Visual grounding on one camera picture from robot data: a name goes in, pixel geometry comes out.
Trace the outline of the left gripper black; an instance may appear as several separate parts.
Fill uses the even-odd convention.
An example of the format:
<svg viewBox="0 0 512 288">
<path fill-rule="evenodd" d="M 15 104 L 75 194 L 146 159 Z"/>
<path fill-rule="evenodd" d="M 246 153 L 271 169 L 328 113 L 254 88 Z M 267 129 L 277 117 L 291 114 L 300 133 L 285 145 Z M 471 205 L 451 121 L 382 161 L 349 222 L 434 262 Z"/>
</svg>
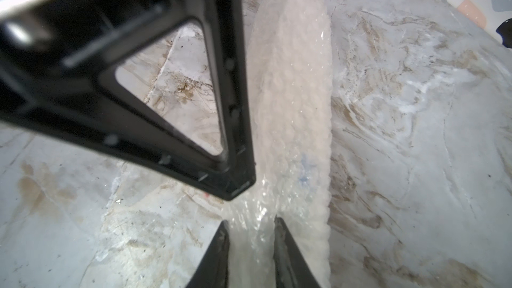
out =
<svg viewBox="0 0 512 288">
<path fill-rule="evenodd" d="M 1 0 L 1 120 L 231 201 L 256 182 L 242 0 Z"/>
</svg>

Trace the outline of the clear bubble wrap sheet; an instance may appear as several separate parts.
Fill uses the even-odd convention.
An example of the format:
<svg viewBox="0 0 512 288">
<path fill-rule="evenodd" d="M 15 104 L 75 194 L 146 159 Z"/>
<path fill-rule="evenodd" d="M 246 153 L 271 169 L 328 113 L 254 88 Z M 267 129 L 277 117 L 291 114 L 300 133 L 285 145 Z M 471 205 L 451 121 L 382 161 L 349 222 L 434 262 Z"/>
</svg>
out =
<svg viewBox="0 0 512 288">
<path fill-rule="evenodd" d="M 264 0 L 247 50 L 257 180 L 228 207 L 229 286 L 274 287 L 276 241 L 329 287 L 333 53 L 325 0 Z"/>
</svg>

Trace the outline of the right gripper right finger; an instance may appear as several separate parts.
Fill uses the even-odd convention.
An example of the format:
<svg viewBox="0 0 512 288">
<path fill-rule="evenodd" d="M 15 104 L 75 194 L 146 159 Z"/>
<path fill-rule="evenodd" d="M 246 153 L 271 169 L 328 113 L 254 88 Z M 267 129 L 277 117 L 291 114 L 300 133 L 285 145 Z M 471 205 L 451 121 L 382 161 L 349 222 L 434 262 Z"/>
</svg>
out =
<svg viewBox="0 0 512 288">
<path fill-rule="evenodd" d="M 274 229 L 276 288 L 320 288 L 283 218 L 274 219 Z"/>
</svg>

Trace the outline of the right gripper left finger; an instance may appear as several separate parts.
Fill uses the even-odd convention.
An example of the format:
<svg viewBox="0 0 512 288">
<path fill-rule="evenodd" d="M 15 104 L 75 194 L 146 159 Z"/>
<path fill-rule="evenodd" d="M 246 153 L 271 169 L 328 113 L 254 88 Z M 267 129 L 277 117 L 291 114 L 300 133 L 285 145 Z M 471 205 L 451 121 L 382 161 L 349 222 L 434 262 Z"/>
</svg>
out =
<svg viewBox="0 0 512 288">
<path fill-rule="evenodd" d="M 227 288 L 229 287 L 229 224 L 219 224 L 195 273 L 186 288 Z"/>
</svg>

